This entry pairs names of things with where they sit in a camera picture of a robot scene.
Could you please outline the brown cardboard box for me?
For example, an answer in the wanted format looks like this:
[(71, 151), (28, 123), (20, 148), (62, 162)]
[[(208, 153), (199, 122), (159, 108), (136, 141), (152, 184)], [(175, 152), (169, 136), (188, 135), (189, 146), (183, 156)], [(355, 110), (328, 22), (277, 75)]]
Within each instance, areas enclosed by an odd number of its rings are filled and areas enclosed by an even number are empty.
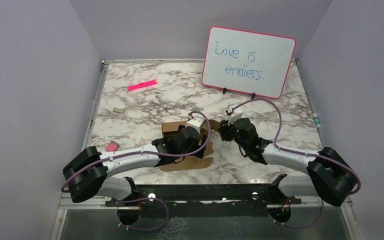
[[(196, 139), (196, 134), (190, 130), (186, 131), (187, 122), (172, 121), (161, 124), (162, 139), (159, 139), (157, 148), (165, 153), (182, 155), (193, 152), (201, 147), (206, 140), (209, 140), (209, 134), (217, 134), (220, 123), (216, 120), (205, 120), (200, 137)], [(163, 156), (158, 168), (164, 172), (199, 170), (210, 167), (215, 161), (213, 142), (209, 140), (205, 148), (193, 155), (182, 156), (177, 159)]]

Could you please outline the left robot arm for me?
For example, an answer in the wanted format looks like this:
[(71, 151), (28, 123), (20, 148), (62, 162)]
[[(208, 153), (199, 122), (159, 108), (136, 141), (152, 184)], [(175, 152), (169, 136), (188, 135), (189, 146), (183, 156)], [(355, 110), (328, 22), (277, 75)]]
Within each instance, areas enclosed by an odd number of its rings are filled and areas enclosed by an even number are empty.
[(62, 169), (65, 182), (60, 190), (69, 193), (73, 203), (84, 202), (102, 195), (104, 183), (117, 174), (174, 164), (188, 156), (202, 159), (210, 136), (210, 129), (180, 126), (172, 136), (107, 156), (95, 146), (86, 147)]

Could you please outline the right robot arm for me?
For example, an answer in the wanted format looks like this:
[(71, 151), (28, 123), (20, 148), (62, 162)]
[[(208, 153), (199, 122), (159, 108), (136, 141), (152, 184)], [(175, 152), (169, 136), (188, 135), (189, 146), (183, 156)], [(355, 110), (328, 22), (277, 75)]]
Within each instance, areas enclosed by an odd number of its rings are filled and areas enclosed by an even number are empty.
[(298, 172), (284, 176), (268, 190), (269, 199), (280, 204), (288, 197), (320, 197), (331, 206), (340, 207), (359, 187), (359, 179), (350, 166), (332, 148), (305, 153), (299, 149), (275, 145), (260, 137), (249, 118), (233, 123), (223, 120), (218, 132), (223, 141), (238, 144), (243, 157), (255, 163), (277, 165)]

